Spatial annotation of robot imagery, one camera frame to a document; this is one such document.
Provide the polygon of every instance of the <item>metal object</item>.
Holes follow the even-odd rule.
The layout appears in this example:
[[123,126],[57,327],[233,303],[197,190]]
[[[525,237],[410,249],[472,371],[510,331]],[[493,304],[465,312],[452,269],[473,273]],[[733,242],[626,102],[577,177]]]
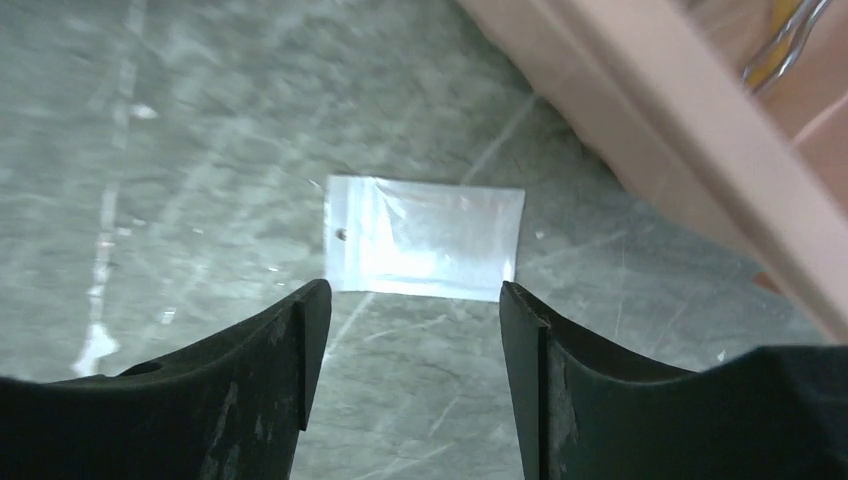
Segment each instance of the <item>metal object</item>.
[[795,65],[801,53],[804,51],[804,46],[810,38],[810,33],[813,31],[816,22],[821,17],[831,0],[803,0],[795,13],[789,17],[786,23],[774,34],[771,40],[763,45],[757,53],[751,57],[745,69],[742,71],[742,81],[747,82],[751,74],[757,67],[768,61],[769,56],[777,49],[781,42],[789,35],[789,51],[786,56],[760,81],[751,89],[754,95],[760,95],[768,91],[774,84],[782,78],[786,72]]
[[0,378],[0,478],[289,478],[330,325],[330,287],[103,375]]
[[526,480],[848,478],[848,347],[762,347],[690,372],[505,283]]

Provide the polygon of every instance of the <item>scratched surface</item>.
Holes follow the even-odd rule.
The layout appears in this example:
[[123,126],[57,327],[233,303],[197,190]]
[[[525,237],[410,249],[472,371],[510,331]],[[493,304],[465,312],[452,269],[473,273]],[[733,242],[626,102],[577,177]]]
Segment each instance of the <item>scratched surface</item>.
[[[320,276],[330,173],[525,188],[518,280],[660,360],[819,341],[449,0],[7,0],[0,109],[5,375],[116,374]],[[519,478],[496,313],[337,295],[294,478]]]

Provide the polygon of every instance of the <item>yellow object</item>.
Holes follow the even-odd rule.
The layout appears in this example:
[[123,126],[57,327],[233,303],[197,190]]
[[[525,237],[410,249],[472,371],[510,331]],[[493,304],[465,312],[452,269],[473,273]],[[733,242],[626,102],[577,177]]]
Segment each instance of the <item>yellow object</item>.
[[[792,14],[795,13],[795,10],[798,9],[800,4],[801,0],[774,0],[774,8],[772,9],[771,16],[772,35],[780,31],[783,25],[789,20],[789,17],[791,17]],[[747,82],[749,86],[758,85],[766,78],[769,72],[780,64],[783,58],[786,57],[786,54],[789,53],[789,42],[791,39],[791,35],[784,38],[777,48],[771,52],[768,61],[761,63],[759,67],[751,72]]]

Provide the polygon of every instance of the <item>white spot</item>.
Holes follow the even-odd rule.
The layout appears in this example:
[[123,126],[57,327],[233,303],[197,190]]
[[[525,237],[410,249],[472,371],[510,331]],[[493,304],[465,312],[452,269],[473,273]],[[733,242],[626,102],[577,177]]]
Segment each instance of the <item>white spot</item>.
[[159,118],[159,114],[156,113],[156,110],[153,110],[149,106],[143,103],[136,103],[130,109],[130,114],[141,120],[152,120],[154,118]]
[[162,325],[170,325],[172,321],[174,321],[174,315],[177,314],[177,309],[174,307],[168,307],[162,312],[162,315],[159,316],[159,323]]
[[97,366],[100,359],[117,352],[120,349],[118,342],[109,335],[106,325],[92,323],[86,332],[85,344],[79,359],[71,365],[80,377],[89,377],[97,374]]

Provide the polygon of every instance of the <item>plastic bag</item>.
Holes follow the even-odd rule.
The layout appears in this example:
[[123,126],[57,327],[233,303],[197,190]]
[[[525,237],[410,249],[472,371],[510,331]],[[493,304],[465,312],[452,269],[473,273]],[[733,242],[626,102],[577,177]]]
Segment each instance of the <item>plastic bag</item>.
[[326,278],[335,291],[496,302],[523,208],[522,190],[332,176]]

